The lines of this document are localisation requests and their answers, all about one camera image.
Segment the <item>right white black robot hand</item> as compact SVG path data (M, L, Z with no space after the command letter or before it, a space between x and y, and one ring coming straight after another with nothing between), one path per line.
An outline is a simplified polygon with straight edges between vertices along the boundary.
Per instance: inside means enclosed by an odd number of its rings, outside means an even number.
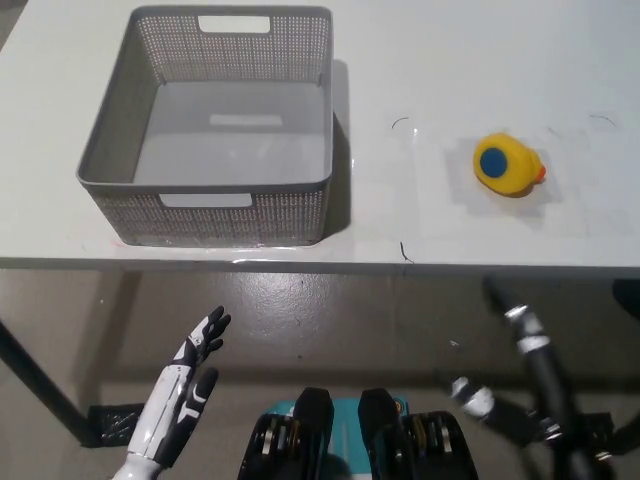
M495 279L484 279L482 289L490 310L512 331L537 404L528 411L465 376L447 382L450 397L468 416L521 447L548 437L580 438L581 423L570 382L532 307Z

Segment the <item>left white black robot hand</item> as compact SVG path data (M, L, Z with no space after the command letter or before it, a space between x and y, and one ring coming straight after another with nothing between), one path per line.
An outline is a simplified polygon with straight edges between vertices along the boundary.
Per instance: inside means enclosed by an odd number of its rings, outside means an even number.
M223 345L231 316L222 306L205 316L164 367L144 405L116 479L156 479L172 468L193 434L219 378L197 369Z

